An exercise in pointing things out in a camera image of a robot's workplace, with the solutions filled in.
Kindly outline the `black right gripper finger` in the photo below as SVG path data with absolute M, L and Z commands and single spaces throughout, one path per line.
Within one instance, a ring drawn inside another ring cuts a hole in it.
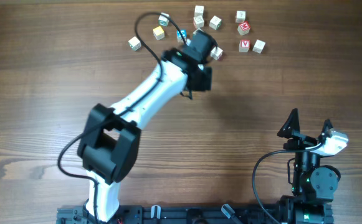
M 299 115 L 298 109 L 294 108 L 290 112 L 284 125 L 280 128 L 277 136 L 281 138 L 293 138 L 298 134 L 300 134 Z
M 328 136 L 330 136 L 330 132 L 332 129 L 333 129 L 333 125 L 332 125 L 331 121 L 329 119 L 326 119 L 323 123 L 321 137 L 327 138 Z

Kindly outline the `blue letter wooden block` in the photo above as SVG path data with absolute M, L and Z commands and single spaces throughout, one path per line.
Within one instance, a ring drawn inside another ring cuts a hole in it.
M 177 41 L 183 42 L 187 39 L 187 33 L 185 29 L 181 29 L 181 32 L 177 32 Z

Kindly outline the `red A wooden block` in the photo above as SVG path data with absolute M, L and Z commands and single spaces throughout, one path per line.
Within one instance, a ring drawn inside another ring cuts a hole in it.
M 239 43 L 239 52 L 246 53 L 250 49 L 250 40 L 242 39 Z

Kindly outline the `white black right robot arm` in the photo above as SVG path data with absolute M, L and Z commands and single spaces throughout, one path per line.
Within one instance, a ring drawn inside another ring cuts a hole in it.
M 295 154 L 293 172 L 287 168 L 292 195 L 278 201 L 275 218 L 279 223 L 332 224 L 331 202 L 338 188 L 341 173 L 330 165 L 321 165 L 321 159 L 341 152 L 348 144 L 348 136 L 336 130 L 325 120 L 317 138 L 300 132 L 298 109 L 290 112 L 277 136 L 286 138 L 283 148 Z

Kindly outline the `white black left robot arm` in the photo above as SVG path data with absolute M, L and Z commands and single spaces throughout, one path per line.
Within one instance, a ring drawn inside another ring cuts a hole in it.
M 120 183 L 136 162 L 141 132 L 151 118 L 184 90 L 211 89 L 212 69 L 205 64 L 215 47 L 213 37 L 197 31 L 181 49 L 163 52 L 151 75 L 124 99 L 92 108 L 77 154 L 91 178 L 85 208 L 95 223 L 108 223 L 119 209 Z

